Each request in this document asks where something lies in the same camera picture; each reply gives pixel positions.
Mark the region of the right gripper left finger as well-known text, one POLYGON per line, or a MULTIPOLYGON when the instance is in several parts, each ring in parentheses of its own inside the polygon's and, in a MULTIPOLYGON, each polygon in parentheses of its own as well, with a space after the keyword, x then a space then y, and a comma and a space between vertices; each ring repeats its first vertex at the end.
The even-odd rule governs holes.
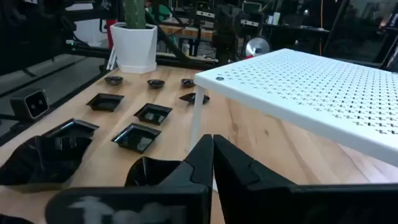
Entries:
POLYGON ((213 138, 203 135, 161 183, 63 190, 45 208, 47 224, 209 224, 213 138))

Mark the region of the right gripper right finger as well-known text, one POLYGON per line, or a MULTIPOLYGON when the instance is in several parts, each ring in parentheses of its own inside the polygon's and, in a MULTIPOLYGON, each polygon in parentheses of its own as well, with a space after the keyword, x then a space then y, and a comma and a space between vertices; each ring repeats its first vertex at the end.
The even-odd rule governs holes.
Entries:
POLYGON ((398 184, 296 184, 223 136, 214 172, 226 224, 398 224, 398 184))

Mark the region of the black square mini plate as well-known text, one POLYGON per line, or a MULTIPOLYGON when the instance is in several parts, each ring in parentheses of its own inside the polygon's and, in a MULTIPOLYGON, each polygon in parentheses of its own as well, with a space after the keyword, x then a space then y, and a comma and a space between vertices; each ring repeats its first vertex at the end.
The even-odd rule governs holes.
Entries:
POLYGON ((141 122, 160 126, 171 111, 172 108, 166 106, 146 103, 134 114, 134 116, 136 116, 141 122))
MULTIPOLYGON (((190 104, 195 103, 195 98, 196 98, 196 93, 188 93, 186 95, 180 96, 179 99, 182 101, 186 101, 190 104)), ((207 104, 210 100, 210 97, 208 95, 203 96, 203 104, 207 104)))
POLYGON ((143 154, 162 131, 131 123, 112 138, 119 147, 143 154))
POLYGON ((83 137, 91 138, 99 126, 80 119, 71 118, 43 134, 45 137, 83 137))
POLYGON ((113 112, 118 107, 123 98, 123 95, 98 93, 87 103, 87 105, 95 111, 113 112))

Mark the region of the white perforated metal shelf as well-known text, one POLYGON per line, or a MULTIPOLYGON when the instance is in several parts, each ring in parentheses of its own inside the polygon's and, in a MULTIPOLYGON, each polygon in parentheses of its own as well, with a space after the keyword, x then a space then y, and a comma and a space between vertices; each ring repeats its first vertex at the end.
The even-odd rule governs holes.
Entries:
POLYGON ((211 90, 398 167, 398 74, 290 49, 197 73, 211 90))

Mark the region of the silver round reflector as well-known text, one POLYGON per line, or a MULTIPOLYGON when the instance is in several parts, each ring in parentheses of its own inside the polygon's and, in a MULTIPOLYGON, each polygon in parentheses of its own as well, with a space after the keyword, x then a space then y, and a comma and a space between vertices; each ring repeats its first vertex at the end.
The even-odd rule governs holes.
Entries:
POLYGON ((255 37, 248 41, 245 46, 246 57, 257 57, 271 52, 271 45, 264 37, 255 37))

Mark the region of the white plant pot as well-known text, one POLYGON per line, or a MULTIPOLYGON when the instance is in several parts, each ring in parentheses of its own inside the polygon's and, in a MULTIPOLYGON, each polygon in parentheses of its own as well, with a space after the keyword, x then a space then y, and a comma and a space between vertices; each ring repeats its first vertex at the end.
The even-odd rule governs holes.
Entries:
POLYGON ((157 32, 155 25, 127 29, 125 22, 111 26, 116 63, 124 73, 143 74, 156 69, 157 32))

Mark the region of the white thin rods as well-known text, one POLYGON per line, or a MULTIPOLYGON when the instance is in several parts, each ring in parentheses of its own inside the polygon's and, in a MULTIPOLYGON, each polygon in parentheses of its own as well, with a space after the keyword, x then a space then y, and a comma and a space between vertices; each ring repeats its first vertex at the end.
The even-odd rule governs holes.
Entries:
POLYGON ((107 70, 113 70, 116 64, 116 50, 115 47, 112 48, 111 54, 109 56, 108 64, 106 66, 107 70))

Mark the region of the wooden workbench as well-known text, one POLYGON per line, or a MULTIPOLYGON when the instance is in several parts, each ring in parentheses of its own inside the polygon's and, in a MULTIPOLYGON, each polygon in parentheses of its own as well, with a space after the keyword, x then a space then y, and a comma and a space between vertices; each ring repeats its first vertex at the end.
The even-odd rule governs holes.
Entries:
POLYGON ((197 29, 194 27, 177 27, 177 26, 167 26, 160 25, 160 28, 168 35, 168 36, 181 36, 188 39, 197 39, 200 36, 203 40, 212 40, 213 31, 206 29, 197 29))

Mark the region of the green cactus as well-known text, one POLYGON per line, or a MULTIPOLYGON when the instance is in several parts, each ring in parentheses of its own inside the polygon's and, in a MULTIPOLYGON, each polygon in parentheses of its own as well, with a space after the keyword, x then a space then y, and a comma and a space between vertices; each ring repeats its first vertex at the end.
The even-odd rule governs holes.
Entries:
POLYGON ((146 28, 145 0, 122 0, 127 29, 146 28))

